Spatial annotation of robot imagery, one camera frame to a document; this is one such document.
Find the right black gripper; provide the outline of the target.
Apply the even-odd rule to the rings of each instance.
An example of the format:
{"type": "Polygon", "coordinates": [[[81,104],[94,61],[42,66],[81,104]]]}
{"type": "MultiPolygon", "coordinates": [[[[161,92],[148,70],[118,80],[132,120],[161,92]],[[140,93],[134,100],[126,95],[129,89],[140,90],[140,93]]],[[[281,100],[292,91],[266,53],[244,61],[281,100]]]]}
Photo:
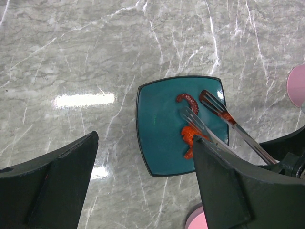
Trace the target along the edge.
{"type": "Polygon", "coordinates": [[[277,161],[275,165],[261,166],[261,168],[290,177],[305,177],[304,127],[260,145],[277,161]]]}

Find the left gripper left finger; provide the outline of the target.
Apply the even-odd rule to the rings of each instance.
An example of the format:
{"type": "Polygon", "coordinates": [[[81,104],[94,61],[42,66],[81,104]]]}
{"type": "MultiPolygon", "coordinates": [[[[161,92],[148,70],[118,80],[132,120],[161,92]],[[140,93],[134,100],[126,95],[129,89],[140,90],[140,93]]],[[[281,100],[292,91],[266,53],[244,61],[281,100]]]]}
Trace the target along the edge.
{"type": "Polygon", "coordinates": [[[75,229],[99,137],[93,131],[35,159],[0,170],[2,229],[75,229]]]}

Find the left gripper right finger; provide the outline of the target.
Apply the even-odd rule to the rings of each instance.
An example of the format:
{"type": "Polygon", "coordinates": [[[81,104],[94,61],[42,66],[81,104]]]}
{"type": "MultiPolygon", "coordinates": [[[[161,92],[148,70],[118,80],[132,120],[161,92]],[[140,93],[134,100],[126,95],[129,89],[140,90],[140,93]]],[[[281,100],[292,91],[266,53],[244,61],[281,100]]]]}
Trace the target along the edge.
{"type": "Polygon", "coordinates": [[[210,229],[302,229],[305,182],[193,139],[193,159],[210,229]]]}

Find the dark red octopus tentacle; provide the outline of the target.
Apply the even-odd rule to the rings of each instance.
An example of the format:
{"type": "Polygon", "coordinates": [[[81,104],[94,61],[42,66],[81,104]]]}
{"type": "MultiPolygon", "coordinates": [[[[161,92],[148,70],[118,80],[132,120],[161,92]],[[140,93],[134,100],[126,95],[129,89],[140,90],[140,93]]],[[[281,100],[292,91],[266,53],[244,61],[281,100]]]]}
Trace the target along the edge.
{"type": "Polygon", "coordinates": [[[187,93],[182,93],[182,94],[179,94],[177,97],[176,97],[176,102],[177,103],[180,103],[182,102],[183,100],[185,100],[190,109],[196,114],[198,115],[199,114],[199,106],[198,106],[198,103],[197,101],[189,94],[187,93]]]}

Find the teal square plate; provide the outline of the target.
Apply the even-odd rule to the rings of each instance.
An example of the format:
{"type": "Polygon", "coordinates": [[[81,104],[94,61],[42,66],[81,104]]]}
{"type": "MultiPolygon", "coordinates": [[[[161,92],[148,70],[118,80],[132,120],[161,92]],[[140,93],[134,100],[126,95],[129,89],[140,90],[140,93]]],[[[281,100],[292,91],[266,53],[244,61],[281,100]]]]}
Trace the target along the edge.
{"type": "Polygon", "coordinates": [[[180,116],[186,101],[176,97],[187,93],[196,101],[202,90],[226,103],[221,79],[187,75],[164,78],[141,85],[136,102],[136,130],[143,161],[153,177],[179,176],[194,172],[193,159],[185,159],[188,145],[182,129],[187,122],[180,116]]]}

